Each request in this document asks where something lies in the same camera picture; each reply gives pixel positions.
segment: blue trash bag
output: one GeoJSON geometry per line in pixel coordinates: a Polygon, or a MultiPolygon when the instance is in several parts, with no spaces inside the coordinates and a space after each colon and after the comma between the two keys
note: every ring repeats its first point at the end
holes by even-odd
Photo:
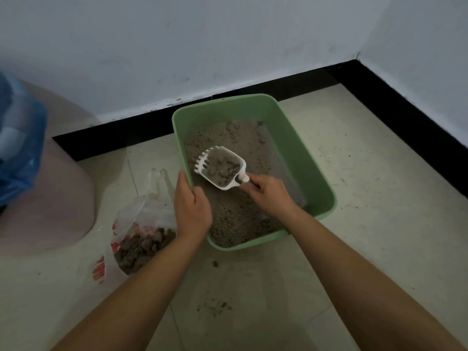
{"type": "Polygon", "coordinates": [[[47,111],[14,77],[0,72],[0,207],[33,187],[47,111]]]}

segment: baseboard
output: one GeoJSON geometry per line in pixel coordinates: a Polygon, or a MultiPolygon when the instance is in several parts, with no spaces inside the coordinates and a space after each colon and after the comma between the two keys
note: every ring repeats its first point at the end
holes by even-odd
{"type": "Polygon", "coordinates": [[[269,94],[276,100],[306,94],[338,82],[327,68],[302,72],[261,84],[216,94],[208,98],[185,102],[157,111],[100,124],[53,137],[53,139],[75,160],[83,160],[113,150],[135,145],[147,140],[173,133],[172,114],[180,107],[211,99],[243,94],[269,94]]]}
{"type": "Polygon", "coordinates": [[[306,71],[205,99],[55,136],[75,160],[82,160],[173,133],[172,114],[211,99],[269,94],[278,101],[342,83],[396,135],[461,194],[468,196],[468,149],[358,60],[306,71]]]}
{"type": "Polygon", "coordinates": [[[391,88],[358,60],[328,68],[361,103],[401,140],[468,197],[468,148],[391,88]]]}

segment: forearm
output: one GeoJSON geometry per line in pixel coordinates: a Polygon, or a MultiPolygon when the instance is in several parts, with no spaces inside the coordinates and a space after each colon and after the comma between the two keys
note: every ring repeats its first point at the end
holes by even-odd
{"type": "Polygon", "coordinates": [[[201,239],[177,237],[80,322],[53,351],[144,350],[201,239]]]}
{"type": "Polygon", "coordinates": [[[299,208],[284,219],[363,350],[464,350],[390,278],[299,208]]]}

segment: green plastic tray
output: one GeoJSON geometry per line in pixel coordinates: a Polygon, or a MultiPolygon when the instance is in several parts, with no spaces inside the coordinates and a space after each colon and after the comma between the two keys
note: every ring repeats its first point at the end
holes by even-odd
{"type": "MultiPolygon", "coordinates": [[[[305,211],[317,219],[322,219],[335,209],[335,192],[321,172],[319,165],[312,158],[296,130],[284,115],[278,102],[266,94],[211,100],[185,106],[174,112],[172,125],[182,165],[187,173],[190,186],[193,186],[193,182],[184,145],[187,135],[194,130],[200,130],[218,122],[236,119],[255,119],[264,122],[289,173],[308,202],[304,208],[305,211]]],[[[222,248],[216,245],[209,234],[207,239],[218,250],[232,251],[270,242],[287,235],[286,230],[280,230],[231,248],[222,248]]]]}

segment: person's right arm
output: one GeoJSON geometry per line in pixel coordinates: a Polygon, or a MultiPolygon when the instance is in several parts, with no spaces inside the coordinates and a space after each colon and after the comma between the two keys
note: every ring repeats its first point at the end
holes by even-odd
{"type": "Polygon", "coordinates": [[[242,185],[260,209],[289,230],[362,350],[466,350],[430,313],[299,208],[281,180],[248,174],[242,185]]]}

